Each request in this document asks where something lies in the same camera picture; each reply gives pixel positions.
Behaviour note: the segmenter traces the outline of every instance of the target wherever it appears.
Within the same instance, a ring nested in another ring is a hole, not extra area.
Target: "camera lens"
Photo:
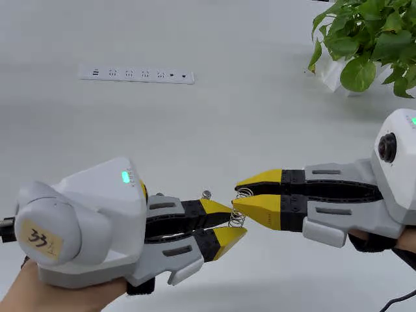
[[[378,155],[381,160],[392,163],[396,158],[397,141],[394,133],[383,136],[378,143]]]

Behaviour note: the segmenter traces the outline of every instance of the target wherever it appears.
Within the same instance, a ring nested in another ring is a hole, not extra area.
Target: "black strap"
[[[351,243],[359,252],[383,252],[386,249],[395,247],[397,243],[396,239],[390,239],[372,233],[369,233],[369,239],[367,240],[359,239],[351,234],[348,236],[350,237]]]
[[[399,258],[401,258],[401,260],[406,262],[412,269],[416,270],[416,253],[395,248],[397,243],[396,239],[390,239],[372,233],[369,233],[368,240],[359,239],[351,234],[348,236],[350,237],[351,243],[359,252],[382,252],[391,249]]]
[[[137,296],[140,294],[151,294],[155,290],[155,278],[145,281],[142,285],[133,286],[127,283],[127,294],[129,296]]]

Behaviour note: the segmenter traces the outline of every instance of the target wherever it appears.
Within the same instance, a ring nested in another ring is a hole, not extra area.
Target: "white pot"
[[[347,90],[341,85],[341,72],[346,66],[345,60],[334,61],[329,55],[323,55],[316,65],[316,76],[332,91],[342,94],[344,96],[360,96],[363,92],[352,92]],[[380,63],[376,63],[377,73],[374,83],[382,83],[387,78],[391,69],[388,66],[384,66]]]

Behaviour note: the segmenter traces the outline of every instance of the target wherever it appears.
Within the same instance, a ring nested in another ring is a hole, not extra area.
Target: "green plant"
[[[341,73],[346,89],[368,89],[379,62],[393,69],[383,84],[394,83],[396,96],[413,98],[406,90],[416,86],[416,0],[338,0],[313,20],[312,41],[317,28],[322,41],[315,38],[311,72],[323,43],[333,60],[349,60]]]

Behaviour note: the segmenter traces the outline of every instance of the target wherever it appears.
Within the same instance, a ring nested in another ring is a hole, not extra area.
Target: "handwritten number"
[[[47,241],[46,241],[46,236],[45,235],[41,235],[39,236],[39,232],[37,232],[37,230],[32,229],[33,233],[31,235],[31,239],[29,238],[29,242],[37,242],[37,241],[42,241],[40,244],[35,245],[36,247],[40,248],[43,246],[47,245]]]

